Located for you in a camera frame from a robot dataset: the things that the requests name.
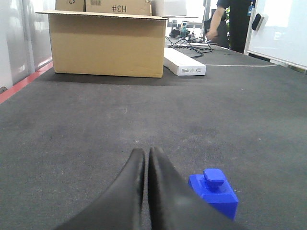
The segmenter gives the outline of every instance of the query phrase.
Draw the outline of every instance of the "blue plastic part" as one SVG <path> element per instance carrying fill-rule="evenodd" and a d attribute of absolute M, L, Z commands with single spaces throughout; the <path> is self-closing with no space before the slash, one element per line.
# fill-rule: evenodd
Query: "blue plastic part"
<path fill-rule="evenodd" d="M 189 177 L 190 187 L 207 203 L 234 220 L 239 203 L 231 185 L 220 169 L 205 169 Z"/>

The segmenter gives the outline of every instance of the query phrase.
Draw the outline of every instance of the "blue knob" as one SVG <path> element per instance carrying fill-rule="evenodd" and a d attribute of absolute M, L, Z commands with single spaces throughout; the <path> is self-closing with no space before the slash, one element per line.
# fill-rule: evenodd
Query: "blue knob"
<path fill-rule="evenodd" d="M 220 169 L 205 169 L 203 175 L 207 185 L 211 188 L 221 186 L 226 180 L 224 173 Z"/>

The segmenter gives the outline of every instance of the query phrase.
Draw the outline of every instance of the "whiteboard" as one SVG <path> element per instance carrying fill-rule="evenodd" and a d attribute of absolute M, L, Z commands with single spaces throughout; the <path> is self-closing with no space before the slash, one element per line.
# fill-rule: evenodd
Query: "whiteboard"
<path fill-rule="evenodd" d="M 306 11 L 307 0 L 257 0 L 264 20 L 251 30 L 248 52 L 307 69 Z"/>

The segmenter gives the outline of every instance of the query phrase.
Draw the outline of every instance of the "person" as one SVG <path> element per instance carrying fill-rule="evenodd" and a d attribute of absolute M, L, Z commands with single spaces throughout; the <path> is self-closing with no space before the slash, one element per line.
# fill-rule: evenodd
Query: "person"
<path fill-rule="evenodd" d="M 231 49 L 243 53 L 248 33 L 248 8 L 250 5 L 251 0 L 218 0 L 217 9 L 211 19 L 209 32 L 206 34 L 207 40 L 214 40 L 218 36 L 217 28 L 220 25 L 221 18 L 226 8 L 230 7 L 229 35 Z"/>

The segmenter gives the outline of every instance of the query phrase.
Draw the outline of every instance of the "gray wall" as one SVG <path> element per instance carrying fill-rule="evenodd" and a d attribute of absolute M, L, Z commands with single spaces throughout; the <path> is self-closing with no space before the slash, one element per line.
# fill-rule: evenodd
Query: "gray wall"
<path fill-rule="evenodd" d="M 51 61 L 48 17 L 35 11 L 55 8 L 55 0 L 0 2 L 0 87 L 10 88 Z"/>

